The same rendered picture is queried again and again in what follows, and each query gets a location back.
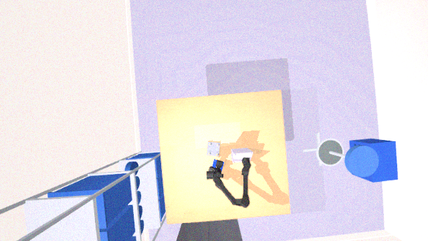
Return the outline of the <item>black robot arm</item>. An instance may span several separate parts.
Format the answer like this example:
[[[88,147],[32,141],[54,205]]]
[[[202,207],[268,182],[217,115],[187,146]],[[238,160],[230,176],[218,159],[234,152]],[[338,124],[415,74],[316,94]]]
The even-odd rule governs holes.
[[[230,191],[224,186],[221,178],[224,178],[223,173],[220,171],[216,171],[216,168],[210,166],[209,170],[207,171],[207,180],[212,179],[215,183],[215,186],[218,187],[229,199],[229,201],[234,206],[241,206],[244,208],[248,208],[250,205],[250,198],[248,194],[248,176],[249,176],[249,170],[251,168],[249,157],[244,157],[241,161],[243,164],[242,169],[242,176],[243,176],[243,197],[242,198],[234,198],[234,196],[230,193]]]

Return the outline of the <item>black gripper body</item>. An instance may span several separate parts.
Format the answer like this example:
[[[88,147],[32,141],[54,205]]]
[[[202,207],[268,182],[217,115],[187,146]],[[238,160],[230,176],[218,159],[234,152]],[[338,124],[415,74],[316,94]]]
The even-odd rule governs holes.
[[[223,162],[222,161],[220,161],[220,160],[217,160],[217,162],[216,162],[216,170],[215,170],[215,172],[216,171],[220,171],[220,172],[222,172],[222,170],[220,169],[220,166],[223,166]]]

